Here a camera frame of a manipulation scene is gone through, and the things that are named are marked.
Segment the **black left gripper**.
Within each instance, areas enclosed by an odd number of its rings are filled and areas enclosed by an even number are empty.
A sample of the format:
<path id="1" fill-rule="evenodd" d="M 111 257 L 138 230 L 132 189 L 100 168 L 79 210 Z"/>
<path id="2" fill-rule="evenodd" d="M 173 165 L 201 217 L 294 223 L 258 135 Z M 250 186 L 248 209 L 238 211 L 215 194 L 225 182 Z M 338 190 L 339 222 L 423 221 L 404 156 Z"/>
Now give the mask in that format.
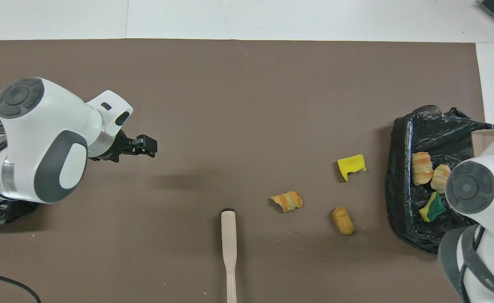
<path id="1" fill-rule="evenodd" d="M 158 152 L 158 142 L 146 135 L 137 136 L 136 139 L 131 139 L 124 133 L 123 130 L 115 136 L 109 136 L 107 134 L 100 135 L 96 142 L 91 144 L 88 148 L 88 159 L 92 161 L 113 161 L 118 163 L 120 161 L 120 155 L 147 155 L 149 157 L 155 157 Z"/>

